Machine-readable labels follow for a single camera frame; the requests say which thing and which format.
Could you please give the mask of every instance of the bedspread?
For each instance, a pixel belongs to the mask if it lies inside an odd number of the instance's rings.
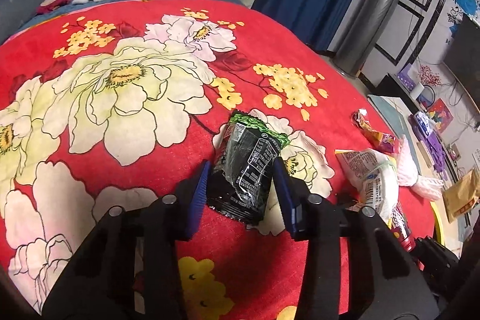
[[[388,131],[290,31],[225,2],[104,4],[30,28],[0,47],[1,264],[40,312],[109,207],[170,192],[213,157],[234,108],[285,132],[290,174],[335,200],[347,184],[334,150],[369,147],[350,119],[360,107]],[[177,248],[191,318],[293,319],[307,243],[284,231],[274,197],[258,227],[206,207]]]

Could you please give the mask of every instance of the television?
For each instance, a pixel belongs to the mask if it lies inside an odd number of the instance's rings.
[[[443,62],[480,112],[480,27],[466,14]]]

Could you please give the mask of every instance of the red floral blanket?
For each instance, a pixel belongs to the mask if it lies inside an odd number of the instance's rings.
[[[350,120],[361,107],[387,131],[291,32],[233,4],[128,1],[30,28],[0,47],[1,264],[41,312],[109,207],[171,191],[213,157],[234,108],[285,132],[290,174],[335,199],[347,184],[334,150],[369,147]],[[400,198],[414,232],[431,234],[428,203],[408,190]],[[284,231],[274,191],[258,227],[205,208],[198,234],[178,244],[191,318],[293,319],[306,246]],[[345,311],[343,241],[342,252]],[[141,272],[136,287],[141,309]]]

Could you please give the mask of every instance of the metal screw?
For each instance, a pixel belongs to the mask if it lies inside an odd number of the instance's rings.
[[[361,212],[367,217],[375,216],[375,210],[370,206],[365,206],[364,208],[362,208]]]
[[[123,208],[121,206],[112,206],[109,209],[109,215],[112,217],[120,216],[123,213]]]
[[[322,197],[320,197],[318,194],[310,194],[308,196],[308,202],[318,205],[319,203],[322,203]]]
[[[165,205],[171,205],[177,202],[177,197],[174,194],[167,194],[166,196],[163,196],[162,202]]]

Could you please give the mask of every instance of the black snack package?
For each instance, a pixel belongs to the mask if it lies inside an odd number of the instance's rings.
[[[227,124],[207,185],[207,205],[227,217],[257,225],[265,213],[273,161],[290,143],[246,113],[235,110]]]

